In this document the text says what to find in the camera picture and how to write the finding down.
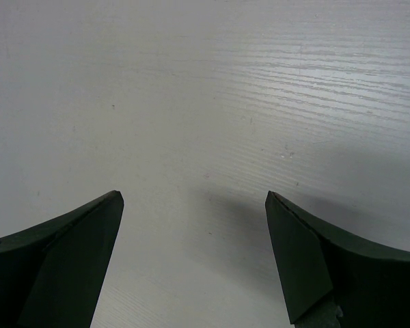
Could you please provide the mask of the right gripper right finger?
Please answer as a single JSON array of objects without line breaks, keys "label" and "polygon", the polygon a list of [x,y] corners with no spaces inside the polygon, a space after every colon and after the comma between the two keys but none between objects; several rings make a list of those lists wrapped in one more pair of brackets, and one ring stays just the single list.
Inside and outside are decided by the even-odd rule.
[{"label": "right gripper right finger", "polygon": [[275,192],[266,219],[295,327],[410,327],[410,251],[350,233]]}]

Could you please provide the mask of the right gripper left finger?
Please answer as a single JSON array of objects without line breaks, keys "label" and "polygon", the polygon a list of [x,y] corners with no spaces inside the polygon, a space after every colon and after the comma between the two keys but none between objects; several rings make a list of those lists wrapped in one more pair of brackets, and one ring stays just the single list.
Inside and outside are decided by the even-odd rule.
[{"label": "right gripper left finger", "polygon": [[0,327],[90,327],[124,199],[110,191],[0,238]]}]

